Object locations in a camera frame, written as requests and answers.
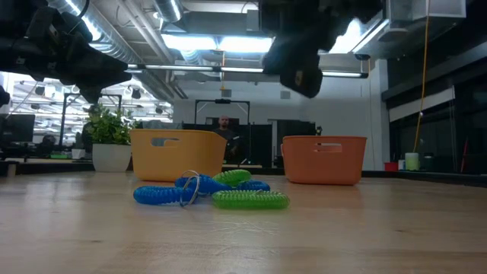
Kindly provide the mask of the short silver ventilation duct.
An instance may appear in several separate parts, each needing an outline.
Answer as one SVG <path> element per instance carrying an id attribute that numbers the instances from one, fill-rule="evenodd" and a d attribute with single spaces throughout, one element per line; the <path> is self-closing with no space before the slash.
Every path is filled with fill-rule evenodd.
<path id="1" fill-rule="evenodd" d="M 154 7 L 164 22 L 178 22 L 183 17 L 180 0 L 153 0 Z"/>

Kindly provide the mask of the black partition panel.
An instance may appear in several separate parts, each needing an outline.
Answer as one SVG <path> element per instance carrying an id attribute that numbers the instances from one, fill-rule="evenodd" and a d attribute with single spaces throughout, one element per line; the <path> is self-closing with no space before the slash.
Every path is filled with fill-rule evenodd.
<path id="1" fill-rule="evenodd" d="M 220 130 L 216 125 L 184 123 L 183 129 L 210 131 L 226 139 L 225 164 L 272 166 L 271 125 L 236 125 Z"/>

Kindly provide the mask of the pale green cup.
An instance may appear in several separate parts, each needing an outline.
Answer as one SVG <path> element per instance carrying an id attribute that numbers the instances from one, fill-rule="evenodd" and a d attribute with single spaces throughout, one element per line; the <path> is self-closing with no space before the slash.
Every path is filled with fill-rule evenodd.
<path id="1" fill-rule="evenodd" d="M 419 153 L 405 153 L 405 170 L 417 171 L 420 169 Z"/>

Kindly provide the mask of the black screen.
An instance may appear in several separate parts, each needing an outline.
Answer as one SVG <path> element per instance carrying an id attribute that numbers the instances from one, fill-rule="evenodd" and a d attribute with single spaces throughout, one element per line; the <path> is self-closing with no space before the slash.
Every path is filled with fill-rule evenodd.
<path id="1" fill-rule="evenodd" d="M 281 156 L 281 144 L 283 138 L 291 135 L 316 135 L 316 123 L 300 120 L 278 120 L 277 121 L 277 146 L 276 152 Z"/>

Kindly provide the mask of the flat ceiling light panel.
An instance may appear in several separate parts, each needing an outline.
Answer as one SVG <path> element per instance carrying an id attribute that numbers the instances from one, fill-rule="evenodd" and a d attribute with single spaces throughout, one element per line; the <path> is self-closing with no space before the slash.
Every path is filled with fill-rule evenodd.
<path id="1" fill-rule="evenodd" d="M 273 39 L 267 37 L 213 37 L 162 34 L 166 46 L 179 51 L 223 50 L 230 53 L 267 53 Z"/>

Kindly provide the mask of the yellow plastic bin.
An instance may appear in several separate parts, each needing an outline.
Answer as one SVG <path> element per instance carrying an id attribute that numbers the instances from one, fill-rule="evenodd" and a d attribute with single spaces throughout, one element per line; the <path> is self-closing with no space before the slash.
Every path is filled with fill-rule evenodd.
<path id="1" fill-rule="evenodd" d="M 220 135 L 187 129 L 133 129 L 132 163 L 140 180 L 175 181 L 184 172 L 219 174 L 227 140 Z"/>

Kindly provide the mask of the black computer monitor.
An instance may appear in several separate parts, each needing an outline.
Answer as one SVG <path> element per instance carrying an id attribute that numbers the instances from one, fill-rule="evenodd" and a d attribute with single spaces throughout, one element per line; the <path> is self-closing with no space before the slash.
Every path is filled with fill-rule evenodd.
<path id="1" fill-rule="evenodd" d="M 31 142 L 35 116 L 0 114 L 0 142 Z"/>

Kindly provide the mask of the blue spring keychain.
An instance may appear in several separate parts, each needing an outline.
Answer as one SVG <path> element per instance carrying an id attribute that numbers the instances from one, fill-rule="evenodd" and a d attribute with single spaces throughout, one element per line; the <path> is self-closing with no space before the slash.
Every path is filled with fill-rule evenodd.
<path id="1" fill-rule="evenodd" d="M 232 190 L 231 186 L 219 183 L 212 177 L 199 174 L 194 170 L 187 170 L 183 176 L 177 178 L 174 183 L 175 187 L 197 191 L 198 194 L 207 195 L 218 191 Z"/>
<path id="2" fill-rule="evenodd" d="M 236 187 L 236 190 L 255 190 L 255 191 L 270 191 L 270 186 L 262 181 L 258 180 L 248 180 L 242 183 L 239 183 Z"/>
<path id="3" fill-rule="evenodd" d="M 174 186 L 140 186 L 133 192 L 136 202 L 160 206 L 179 204 L 185 207 L 193 204 L 198 196 L 201 185 L 200 176 L 181 177 L 174 182 Z"/>

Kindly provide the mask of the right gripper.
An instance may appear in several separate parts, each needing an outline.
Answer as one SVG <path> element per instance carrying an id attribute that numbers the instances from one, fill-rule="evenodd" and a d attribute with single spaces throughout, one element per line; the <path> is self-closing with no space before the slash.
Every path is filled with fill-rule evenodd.
<path id="1" fill-rule="evenodd" d="M 318 66 L 318 52 L 329 52 L 338 37 L 343 36 L 351 21 L 318 21 L 298 29 L 280 33 L 262 60 L 263 73 L 280 74 L 283 86 L 307 97 L 315 98 L 323 80 Z"/>

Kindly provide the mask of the black metal stand frame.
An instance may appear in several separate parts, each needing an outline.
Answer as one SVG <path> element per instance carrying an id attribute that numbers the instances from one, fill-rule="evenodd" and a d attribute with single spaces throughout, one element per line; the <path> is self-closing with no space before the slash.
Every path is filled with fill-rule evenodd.
<path id="1" fill-rule="evenodd" d="M 63 95 L 62 116 L 61 116 L 61 126 L 60 126 L 60 136 L 59 136 L 59 144 L 58 144 L 58 146 L 62 146 L 63 145 L 64 133 L 65 133 L 66 110 L 67 110 L 67 107 L 68 107 L 68 99 L 71 96 L 74 96 L 75 99 L 77 99 L 81 95 L 80 94 L 76 94 L 76 93 L 72 93 L 72 92 L 70 92 L 70 93 L 64 93 L 64 95 Z M 118 99 L 118 104 L 116 106 L 117 106 L 117 109 L 118 110 L 121 110 L 123 97 L 120 94 L 101 94 L 101 97 L 108 97 L 108 98 L 115 97 L 115 98 L 117 98 Z"/>

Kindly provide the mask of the green spring keychain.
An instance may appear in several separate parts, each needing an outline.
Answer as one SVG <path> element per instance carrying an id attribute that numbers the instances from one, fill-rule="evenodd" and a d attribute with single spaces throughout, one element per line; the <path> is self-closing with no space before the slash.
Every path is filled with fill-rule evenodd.
<path id="1" fill-rule="evenodd" d="M 248 170 L 227 170 L 215 175 L 212 179 L 216 182 L 236 187 L 242 182 L 249 181 L 252 174 Z"/>
<path id="2" fill-rule="evenodd" d="M 213 204 L 220 209 L 286 209 L 287 195 L 264 190 L 224 190 L 212 195 Z"/>

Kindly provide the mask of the green leafy plant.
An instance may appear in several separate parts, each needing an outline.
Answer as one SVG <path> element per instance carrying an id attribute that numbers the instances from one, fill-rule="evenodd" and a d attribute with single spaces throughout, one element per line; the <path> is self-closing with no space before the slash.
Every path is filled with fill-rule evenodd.
<path id="1" fill-rule="evenodd" d="M 131 118 L 132 113 L 116 110 L 112 113 L 102 105 L 92 105 L 88 111 L 88 122 L 81 134 L 83 143 L 88 145 L 129 145 L 129 132 L 138 126 Z"/>

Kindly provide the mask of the large white plant pot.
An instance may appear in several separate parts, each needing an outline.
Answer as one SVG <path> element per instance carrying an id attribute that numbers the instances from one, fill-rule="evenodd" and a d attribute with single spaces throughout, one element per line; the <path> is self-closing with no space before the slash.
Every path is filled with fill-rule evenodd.
<path id="1" fill-rule="evenodd" d="M 92 161 L 97 172 L 126 172 L 131 155 L 130 145 L 93 144 Z"/>

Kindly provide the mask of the orange plastic bin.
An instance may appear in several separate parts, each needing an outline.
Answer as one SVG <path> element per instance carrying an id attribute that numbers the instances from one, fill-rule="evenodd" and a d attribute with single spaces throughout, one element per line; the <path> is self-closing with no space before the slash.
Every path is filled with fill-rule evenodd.
<path id="1" fill-rule="evenodd" d="M 292 183 L 353 186 L 361 179 L 366 142 L 360 136 L 286 136 L 285 176 Z"/>

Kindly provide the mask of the grey cloth cover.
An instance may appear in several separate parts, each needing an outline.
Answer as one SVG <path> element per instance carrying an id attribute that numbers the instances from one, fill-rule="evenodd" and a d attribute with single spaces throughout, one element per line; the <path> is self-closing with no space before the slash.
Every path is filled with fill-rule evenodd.
<path id="1" fill-rule="evenodd" d="M 173 129 L 173 123 L 161 122 L 160 120 L 148 120 L 142 122 L 143 129 Z"/>

